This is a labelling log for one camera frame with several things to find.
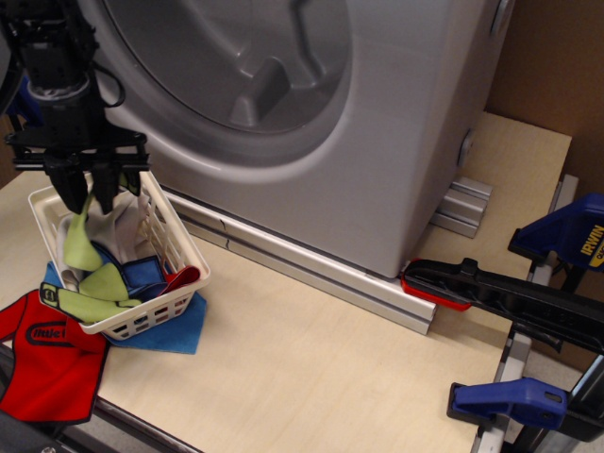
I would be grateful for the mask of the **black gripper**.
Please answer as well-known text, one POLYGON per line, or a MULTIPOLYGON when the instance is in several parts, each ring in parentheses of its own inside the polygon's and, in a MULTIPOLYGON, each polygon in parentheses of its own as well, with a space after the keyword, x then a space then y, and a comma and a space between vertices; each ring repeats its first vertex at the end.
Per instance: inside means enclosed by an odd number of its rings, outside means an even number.
MULTIPOLYGON (((92 170, 92 191, 103 213, 113 210, 121 172, 149 169, 145 135, 112 124, 106 117, 107 103, 92 84, 50 90, 27 84, 13 103, 36 117, 6 137, 16 166, 41 170, 53 157, 92 170)), ((83 171, 73 165, 47 165, 45 172, 67 209, 80 214, 89 196, 83 171)))

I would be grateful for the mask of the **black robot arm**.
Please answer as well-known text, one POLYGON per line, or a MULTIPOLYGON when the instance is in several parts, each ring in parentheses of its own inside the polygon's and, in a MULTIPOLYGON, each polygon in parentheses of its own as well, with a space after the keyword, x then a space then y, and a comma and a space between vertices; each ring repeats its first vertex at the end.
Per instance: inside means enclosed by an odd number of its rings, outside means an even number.
POLYGON ((110 213, 121 189, 140 193, 149 168, 145 135, 106 117, 97 48, 76 1, 1 4, 1 110, 27 120, 5 142, 15 168, 45 172, 73 213, 90 195, 110 213))

